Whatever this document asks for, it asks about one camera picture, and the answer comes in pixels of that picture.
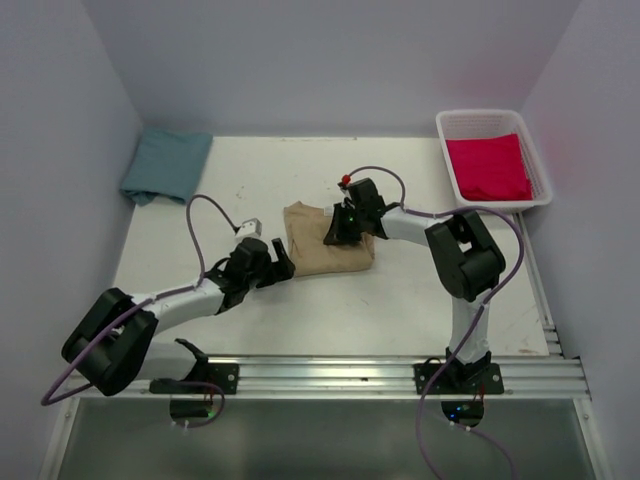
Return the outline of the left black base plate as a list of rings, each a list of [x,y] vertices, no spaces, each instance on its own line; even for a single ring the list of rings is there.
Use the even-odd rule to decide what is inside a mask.
[[[154,379],[150,382],[152,394],[198,395],[214,392],[212,387],[219,387],[224,394],[235,395],[239,382],[240,368],[237,363],[209,363],[196,365],[183,380]]]

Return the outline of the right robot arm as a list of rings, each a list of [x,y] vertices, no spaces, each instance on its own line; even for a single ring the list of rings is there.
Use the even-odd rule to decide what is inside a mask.
[[[437,276],[452,298],[452,333],[446,349],[445,379],[451,389],[468,392],[491,363],[486,297],[498,286],[506,260],[479,214],[471,211],[429,220],[387,204],[365,178],[338,184],[344,199],[333,206],[323,243],[353,246],[365,234],[429,249]]]

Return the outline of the white plastic basket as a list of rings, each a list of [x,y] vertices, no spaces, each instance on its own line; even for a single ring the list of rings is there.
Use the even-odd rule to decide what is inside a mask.
[[[441,111],[436,128],[458,206],[518,213],[551,202],[550,182],[517,112]]]

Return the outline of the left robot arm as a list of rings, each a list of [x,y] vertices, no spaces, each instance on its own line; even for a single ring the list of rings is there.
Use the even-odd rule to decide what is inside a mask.
[[[193,342],[158,340],[181,324],[223,314],[254,290],[293,278],[295,265],[280,239],[243,239],[195,283],[161,293],[103,292],[64,343],[61,355],[91,386],[114,396],[150,380],[158,393],[219,389],[207,355]]]

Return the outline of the beige t shirt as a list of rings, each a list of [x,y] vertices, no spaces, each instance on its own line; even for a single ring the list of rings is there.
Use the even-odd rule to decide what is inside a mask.
[[[298,201],[284,208],[283,219],[296,277],[358,272],[373,266],[375,243],[371,235],[364,234],[355,246],[323,243],[331,224],[324,209]]]

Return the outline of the aluminium rail frame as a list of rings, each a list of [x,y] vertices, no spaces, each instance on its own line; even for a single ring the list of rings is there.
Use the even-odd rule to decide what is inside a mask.
[[[519,323],[539,303],[517,283],[527,274],[520,227],[502,214],[479,216],[506,260],[485,299],[502,395],[427,394],[448,366],[452,298],[428,248],[382,239],[376,256],[381,273],[292,278],[250,291],[223,314],[158,334],[164,342],[193,342],[209,363],[239,365],[236,394],[214,391],[221,410],[199,431],[237,465],[266,437],[261,476],[293,468],[294,449],[309,440],[316,443],[310,459],[323,476],[372,477],[398,460],[420,463],[426,477],[439,479],[594,477],[584,438],[588,387],[581,364],[546,354],[502,354],[490,336],[493,323]],[[522,302],[521,312],[504,310],[515,301]],[[441,367],[418,395],[412,365],[423,362]],[[66,364],[44,405],[74,395],[203,402],[212,394],[152,394],[151,381],[141,380],[105,396]]]

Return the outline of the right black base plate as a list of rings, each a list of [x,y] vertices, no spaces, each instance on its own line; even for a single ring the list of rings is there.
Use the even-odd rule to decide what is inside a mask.
[[[421,395],[429,381],[435,376],[441,367],[437,362],[415,363],[413,368],[413,380],[416,393]],[[462,395],[474,396],[502,395],[505,392],[500,366],[490,363],[475,372],[454,363],[448,365],[446,369],[437,376],[433,384],[429,387],[428,395]]]

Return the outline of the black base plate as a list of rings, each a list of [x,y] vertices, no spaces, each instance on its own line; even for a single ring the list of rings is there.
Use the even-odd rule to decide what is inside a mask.
[[[429,381],[435,376],[441,367],[437,362],[415,363],[413,368],[413,380],[416,393],[421,395]],[[428,395],[462,395],[474,396],[502,395],[505,392],[500,366],[490,363],[475,372],[454,363],[448,365],[446,369],[437,376],[433,384],[429,387]]]
[[[235,395],[239,382],[240,368],[237,363],[209,363],[196,365],[183,380],[154,379],[150,382],[152,394],[198,395],[214,392],[212,387],[219,387],[224,394]]]

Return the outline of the teal folded t shirt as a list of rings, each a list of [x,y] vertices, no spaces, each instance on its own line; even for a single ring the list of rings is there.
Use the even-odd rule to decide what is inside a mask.
[[[185,205],[196,192],[212,144],[210,133],[145,127],[120,192],[138,206],[156,197]]]

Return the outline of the red folded t shirt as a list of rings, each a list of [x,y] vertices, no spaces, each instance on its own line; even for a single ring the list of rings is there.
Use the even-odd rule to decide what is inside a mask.
[[[462,197],[469,201],[529,201],[519,137],[447,140],[447,151]]]

